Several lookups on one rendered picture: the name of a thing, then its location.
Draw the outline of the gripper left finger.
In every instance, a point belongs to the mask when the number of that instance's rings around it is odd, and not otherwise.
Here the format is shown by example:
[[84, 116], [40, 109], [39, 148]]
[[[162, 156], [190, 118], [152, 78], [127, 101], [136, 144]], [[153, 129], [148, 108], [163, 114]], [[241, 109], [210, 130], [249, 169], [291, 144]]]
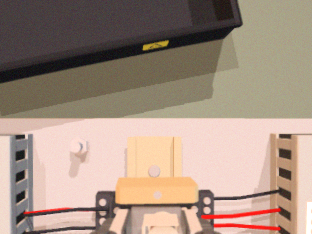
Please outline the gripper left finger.
[[119, 209], [115, 219], [108, 218], [104, 220], [99, 228], [100, 230], [91, 232], [89, 234], [126, 234], [126, 225], [130, 212], [131, 210]]

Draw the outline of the dark brown tray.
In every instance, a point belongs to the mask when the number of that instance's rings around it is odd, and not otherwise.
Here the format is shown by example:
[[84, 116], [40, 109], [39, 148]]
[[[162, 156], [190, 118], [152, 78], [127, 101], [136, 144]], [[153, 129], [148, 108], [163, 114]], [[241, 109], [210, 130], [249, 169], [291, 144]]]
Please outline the dark brown tray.
[[242, 25], [238, 0], [0, 0], [0, 83], [220, 40]]

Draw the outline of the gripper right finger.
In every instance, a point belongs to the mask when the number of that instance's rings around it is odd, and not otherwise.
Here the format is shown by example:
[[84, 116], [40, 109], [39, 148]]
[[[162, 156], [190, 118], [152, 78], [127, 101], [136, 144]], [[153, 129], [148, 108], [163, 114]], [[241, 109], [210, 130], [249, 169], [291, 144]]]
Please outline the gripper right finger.
[[208, 220], [204, 218], [197, 219], [194, 210], [182, 210], [182, 214], [186, 226], [186, 234], [221, 234], [220, 232], [213, 231]]

